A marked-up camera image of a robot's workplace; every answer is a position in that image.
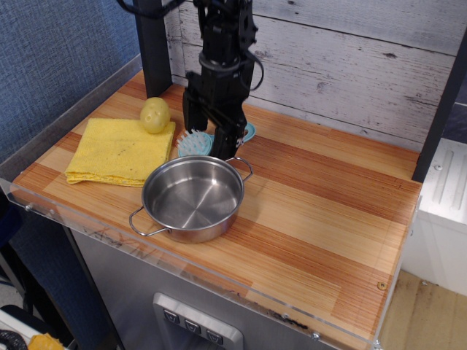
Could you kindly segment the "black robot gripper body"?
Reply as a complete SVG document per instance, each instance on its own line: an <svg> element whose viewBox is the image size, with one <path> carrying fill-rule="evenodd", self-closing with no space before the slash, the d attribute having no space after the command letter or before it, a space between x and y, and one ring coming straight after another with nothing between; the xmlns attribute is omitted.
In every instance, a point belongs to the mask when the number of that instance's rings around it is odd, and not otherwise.
<svg viewBox="0 0 467 350"><path fill-rule="evenodd" d="M246 127L242 104L250 94L254 63L246 60L230 69L204 66L201 73L186 74L190 93L203 106L203 112L215 126Z"/></svg>

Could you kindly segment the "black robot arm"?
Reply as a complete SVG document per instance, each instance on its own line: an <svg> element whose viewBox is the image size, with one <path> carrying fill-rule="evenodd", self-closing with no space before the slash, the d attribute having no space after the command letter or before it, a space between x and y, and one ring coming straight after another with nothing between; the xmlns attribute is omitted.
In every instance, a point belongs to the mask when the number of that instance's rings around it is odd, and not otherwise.
<svg viewBox="0 0 467 350"><path fill-rule="evenodd" d="M183 114L187 131L215 125L210 155L232 158L242 142L247 119L242 104L249 97L255 65L250 52L258 31L251 1L195 1L203 41L201 73L186 74Z"/></svg>

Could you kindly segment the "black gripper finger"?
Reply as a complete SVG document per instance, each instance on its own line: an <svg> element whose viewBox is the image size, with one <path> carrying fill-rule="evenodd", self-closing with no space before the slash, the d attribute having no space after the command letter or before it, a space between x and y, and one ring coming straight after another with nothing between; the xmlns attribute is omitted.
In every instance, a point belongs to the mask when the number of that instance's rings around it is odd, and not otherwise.
<svg viewBox="0 0 467 350"><path fill-rule="evenodd" d="M244 136L244 126L217 126L212 144L212 156L227 160L236 155Z"/></svg>
<svg viewBox="0 0 467 350"><path fill-rule="evenodd" d="M203 112L203 106L197 98L190 93L183 93L182 109L185 130L189 133L193 131L205 131L208 126L208 117Z"/></svg>

